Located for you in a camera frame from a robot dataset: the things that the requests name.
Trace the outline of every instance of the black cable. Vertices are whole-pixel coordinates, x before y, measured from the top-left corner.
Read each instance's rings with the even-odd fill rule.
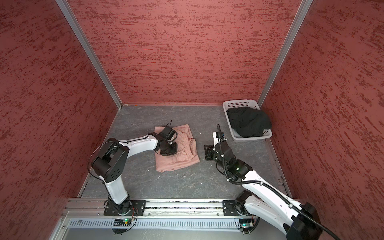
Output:
[[[128,232],[129,230],[131,230],[131,229],[136,225],[136,222],[137,222],[137,219],[138,219],[138,216],[139,216],[139,210],[137,210],[136,208],[132,208],[132,209],[133,209],[133,213],[134,213],[134,214],[136,213],[135,223],[133,223],[133,225],[132,225],[130,228],[127,228],[125,231],[121,232],[120,234],[125,233],[125,232]]]
[[[217,164],[216,164],[216,169],[218,170],[219,173],[224,175],[224,173],[217,168]]]
[[[256,220],[255,224],[253,225],[253,228],[249,231],[250,233],[253,232],[253,230],[256,229],[256,227],[259,224],[259,222],[260,222],[260,217],[258,217],[258,219]]]
[[[107,200],[105,200],[105,202],[104,202],[104,204],[103,204],[104,209],[105,209],[105,207],[106,207],[105,204],[106,204],[106,203],[108,202],[108,200],[109,200],[109,197],[110,197],[110,196],[108,196]]]
[[[101,180],[100,178],[98,178],[98,177],[95,177],[92,173],[91,173],[91,171],[89,170],[89,168],[88,168],[88,173],[92,176],[92,177],[94,177],[94,178],[96,178],[96,179],[99,179],[99,180]]]
[[[175,131],[175,133],[176,133],[176,137],[174,139],[172,139],[172,140],[166,140],[166,142],[174,142],[176,140],[176,138],[177,138],[177,132]]]
[[[116,147],[113,147],[113,148],[111,148],[111,149],[109,149],[108,152],[107,152],[106,154],[104,154],[104,155],[107,156],[110,152],[112,152],[112,151],[115,150],[115,149],[117,149],[117,146],[116,146]]]
[[[132,141],[126,141],[126,142],[124,142],[124,143],[129,143],[129,142],[133,142],[133,141],[137,141],[137,140],[143,140],[143,139],[147,139],[147,137],[149,136],[149,132],[148,132],[148,134],[145,136],[145,137],[143,137],[143,138],[139,138],[139,139],[135,139],[135,140],[132,140]]]
[[[340,238],[334,234],[331,230],[329,230],[327,227],[325,227],[324,225],[322,225],[321,223],[318,223],[316,222],[315,220],[313,220],[309,215],[305,214],[303,211],[301,211],[298,207],[296,207],[295,205],[293,205],[290,201],[288,201],[288,199],[286,199],[283,195],[281,195],[276,189],[274,189],[272,186],[270,186],[269,184],[263,184],[262,181],[258,181],[258,180],[250,180],[250,181],[243,181],[243,182],[234,182],[231,178],[228,177],[228,173],[227,173],[227,167],[225,165],[225,161],[224,161],[224,157],[222,156],[223,154],[223,151],[221,149],[221,130],[220,130],[220,125],[218,124],[217,125],[217,138],[218,138],[218,146],[219,146],[219,149],[220,149],[220,153],[218,154],[218,157],[221,157],[221,160],[223,162],[223,169],[224,169],[224,176],[227,178],[227,181],[234,184],[234,185],[243,185],[243,184],[260,184],[261,186],[264,186],[266,188],[268,188],[269,190],[271,190],[274,194],[276,194],[279,198],[281,198],[286,204],[288,204],[288,206],[290,208],[292,208],[293,210],[295,210],[296,212],[298,212],[299,214],[301,214],[303,217],[305,217],[306,219],[308,219],[310,222],[312,222],[313,224],[315,224],[316,226],[318,226],[319,228],[323,229],[326,233],[328,233],[331,237],[333,237],[334,239],[336,240],[340,240]]]

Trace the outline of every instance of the black cloth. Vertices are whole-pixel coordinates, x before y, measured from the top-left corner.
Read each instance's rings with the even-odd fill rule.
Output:
[[[231,127],[242,137],[261,137],[264,129],[271,129],[272,123],[262,110],[250,107],[230,108],[227,115]]]

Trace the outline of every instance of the red textured wall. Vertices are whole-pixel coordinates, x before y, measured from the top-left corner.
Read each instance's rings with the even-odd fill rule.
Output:
[[[383,61],[383,1],[315,0],[263,105],[294,197],[341,239],[384,239]]]
[[[68,2],[123,103],[221,104],[259,97],[301,0]]]
[[[44,240],[117,108],[54,0],[0,16],[0,239]]]

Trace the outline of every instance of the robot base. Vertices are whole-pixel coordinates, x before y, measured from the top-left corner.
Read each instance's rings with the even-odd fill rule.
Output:
[[[145,200],[131,200],[130,202],[125,200],[120,205],[117,205],[108,199],[104,210],[104,216],[132,215],[133,208],[135,208],[138,216],[143,216],[146,202],[147,201]]]

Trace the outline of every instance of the wire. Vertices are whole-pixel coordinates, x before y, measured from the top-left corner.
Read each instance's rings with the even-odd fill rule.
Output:
[[[96,177],[95,175],[93,175],[93,174],[91,173],[91,170],[89,169],[89,163],[90,163],[90,161],[91,161],[91,158],[92,158],[93,154],[94,154],[94,153],[95,153],[101,146],[103,146],[104,144],[109,143],[109,142],[116,142],[116,141],[108,141],[108,142],[104,142],[104,143],[102,143],[100,146],[98,146],[98,147],[95,149],[95,151],[93,151],[93,153],[91,154],[91,156],[89,157],[89,159],[88,159],[88,164],[87,164],[88,173],[89,173],[92,177],[94,177],[94,178],[96,178],[97,180],[100,180],[100,181],[102,181],[102,182],[103,182],[103,180],[101,180],[100,178]]]
[[[103,204],[104,209],[106,208],[105,204],[108,202],[109,197],[110,197],[110,196],[108,196],[107,200],[105,200],[105,202],[104,202],[104,204]]]
[[[231,178],[228,177],[228,172],[227,172],[227,167],[225,165],[225,161],[224,161],[224,157],[223,157],[223,151],[222,151],[222,148],[221,148],[221,129],[220,129],[220,125],[218,124],[217,125],[217,138],[218,138],[218,146],[219,146],[219,149],[220,149],[220,153],[218,154],[218,157],[221,157],[221,160],[223,162],[223,170],[224,170],[224,176],[227,178],[228,182],[234,184],[234,185],[243,185],[243,184],[260,184],[261,186],[264,186],[266,188],[268,188],[269,190],[271,190],[274,194],[276,194],[279,198],[281,198],[286,204],[289,205],[290,208],[292,208],[293,210],[295,210],[296,212],[298,212],[299,214],[301,214],[303,217],[305,217],[306,219],[308,219],[310,222],[312,222],[313,224],[315,224],[316,226],[318,226],[319,228],[323,229],[326,233],[328,233],[331,237],[333,237],[334,239],[336,240],[340,240],[340,238],[334,234],[331,230],[329,230],[327,227],[325,227],[324,225],[322,225],[321,223],[318,223],[316,222],[315,220],[313,220],[313,218],[311,218],[309,215],[305,214],[303,211],[301,211],[298,207],[296,207],[295,205],[293,205],[288,199],[286,199],[283,195],[281,195],[276,189],[274,189],[272,186],[270,186],[269,184],[265,184],[264,182],[262,181],[258,181],[258,180],[250,180],[250,181],[243,181],[243,182],[234,182]]]
[[[132,140],[132,141],[128,141],[128,140],[124,141],[124,140],[122,140],[122,141],[120,141],[120,142],[129,143],[129,142],[133,142],[133,141],[137,141],[137,140],[147,139],[148,136],[149,136],[149,132],[148,132],[148,134],[147,134],[145,137],[143,137],[143,138],[135,139],[135,140]]]
[[[108,152],[106,154],[104,154],[104,155],[108,155],[110,152],[112,152],[115,149],[117,149],[117,146],[109,149]]]
[[[256,222],[253,224],[253,228],[249,231],[250,233],[253,232],[253,230],[256,229],[257,225],[259,224],[260,222],[260,217],[258,217],[258,219],[256,220]]]
[[[172,139],[172,140],[166,140],[166,142],[174,142],[176,140],[176,138],[177,138],[177,132],[175,131],[175,133],[176,133],[176,137],[174,139]]]
[[[137,219],[139,216],[139,210],[136,211],[135,209],[137,210],[137,208],[132,208],[133,214],[132,214],[132,218],[131,218],[131,223],[132,223],[133,215],[136,213],[135,223],[133,223],[133,225],[130,228],[127,228],[125,231],[121,232],[120,234],[128,232],[129,230],[131,230],[136,225],[136,222],[137,222]]]
[[[224,173],[217,168],[217,164],[216,164],[216,169],[218,170],[219,173],[224,175]]]

